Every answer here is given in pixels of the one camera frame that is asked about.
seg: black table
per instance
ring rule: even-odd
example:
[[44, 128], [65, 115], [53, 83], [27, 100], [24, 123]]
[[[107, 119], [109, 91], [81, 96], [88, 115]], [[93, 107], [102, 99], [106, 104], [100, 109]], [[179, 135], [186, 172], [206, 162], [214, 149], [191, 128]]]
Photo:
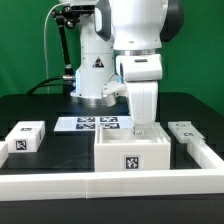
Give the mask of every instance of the black table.
[[[55, 133], [58, 117], [128, 115], [125, 103], [85, 106], [62, 95], [4, 96], [0, 108], [0, 140], [18, 121], [46, 122], [38, 153], [10, 154], [0, 175], [93, 172], [94, 133]], [[168, 121], [191, 121], [224, 158], [224, 117], [193, 96], [161, 93], [157, 121], [172, 139], [171, 169], [199, 167], [169, 132]], [[220, 223], [223, 207], [223, 194], [0, 202], [0, 223]]]

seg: green backdrop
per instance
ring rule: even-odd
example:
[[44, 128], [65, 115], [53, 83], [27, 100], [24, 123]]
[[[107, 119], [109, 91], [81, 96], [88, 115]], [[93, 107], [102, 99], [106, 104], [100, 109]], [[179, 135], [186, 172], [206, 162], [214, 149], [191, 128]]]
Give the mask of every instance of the green backdrop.
[[[43, 29], [47, 13], [57, 3], [0, 1], [0, 96], [26, 93], [47, 78]], [[182, 4], [185, 24], [172, 42], [163, 44], [164, 77], [159, 90], [190, 93], [224, 115], [224, 1], [182, 0]], [[72, 64], [78, 68], [78, 29], [67, 34]], [[49, 76], [62, 75], [63, 58], [53, 19], [48, 23], [47, 43]]]

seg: printed marker sheet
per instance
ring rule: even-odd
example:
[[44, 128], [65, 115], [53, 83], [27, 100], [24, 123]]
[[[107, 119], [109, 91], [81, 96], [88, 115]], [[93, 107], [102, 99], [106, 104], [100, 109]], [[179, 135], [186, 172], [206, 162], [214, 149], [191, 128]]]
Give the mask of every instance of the printed marker sheet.
[[98, 125], [102, 125], [104, 129], [133, 127], [130, 116], [59, 117], [54, 131], [95, 131]]

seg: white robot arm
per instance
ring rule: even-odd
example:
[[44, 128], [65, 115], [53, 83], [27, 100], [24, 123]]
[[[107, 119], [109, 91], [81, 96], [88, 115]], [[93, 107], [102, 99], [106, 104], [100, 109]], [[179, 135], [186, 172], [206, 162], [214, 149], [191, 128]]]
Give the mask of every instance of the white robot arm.
[[[180, 6], [179, 1], [171, 2]], [[109, 105], [115, 102], [114, 91], [121, 91], [127, 97], [137, 135], [144, 135], [156, 117], [157, 80], [162, 78], [161, 55], [156, 49], [161, 48], [161, 31], [168, 8], [168, 0], [100, 0], [95, 7], [96, 32], [103, 39], [109, 39], [110, 33], [101, 24], [110, 21], [105, 17], [111, 16], [114, 50], [118, 55], [116, 72], [123, 79], [123, 84], [104, 87], [103, 96]]]

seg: white cube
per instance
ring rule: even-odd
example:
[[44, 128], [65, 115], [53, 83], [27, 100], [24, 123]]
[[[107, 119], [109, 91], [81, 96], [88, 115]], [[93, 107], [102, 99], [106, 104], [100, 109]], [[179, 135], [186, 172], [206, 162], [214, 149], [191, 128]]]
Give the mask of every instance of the white cube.
[[44, 121], [18, 122], [5, 139], [8, 144], [8, 152], [37, 152], [44, 135]]
[[8, 156], [8, 147], [6, 142], [0, 142], [0, 168], [3, 166]]
[[144, 137], [133, 129], [97, 128], [94, 144], [96, 172], [170, 169], [170, 138], [156, 123]]

